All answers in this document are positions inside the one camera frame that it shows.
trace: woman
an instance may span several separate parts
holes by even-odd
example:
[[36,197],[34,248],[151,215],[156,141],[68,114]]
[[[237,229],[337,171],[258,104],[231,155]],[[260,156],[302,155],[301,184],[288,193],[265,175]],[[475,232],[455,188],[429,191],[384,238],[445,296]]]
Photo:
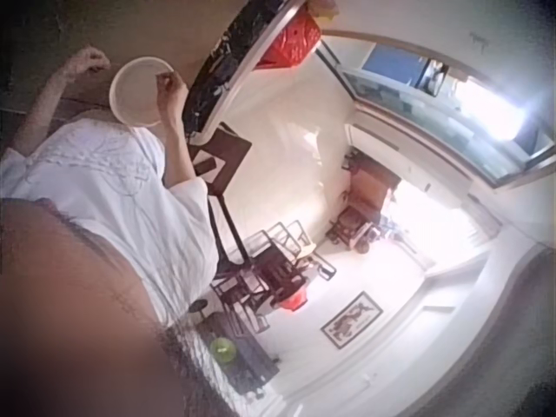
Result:
[[183,415],[184,399],[186,415],[229,415],[164,333],[217,263],[182,79],[157,77],[164,146],[146,129],[86,117],[46,138],[66,85],[108,67],[95,48],[71,57],[0,163],[8,386],[31,395],[38,408],[24,411],[37,415]]

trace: painting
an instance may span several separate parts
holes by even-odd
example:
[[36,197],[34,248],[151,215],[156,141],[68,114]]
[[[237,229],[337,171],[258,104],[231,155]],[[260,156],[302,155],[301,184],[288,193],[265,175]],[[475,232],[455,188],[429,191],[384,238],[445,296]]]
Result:
[[363,291],[321,330],[337,348],[342,349],[381,314],[382,308]]

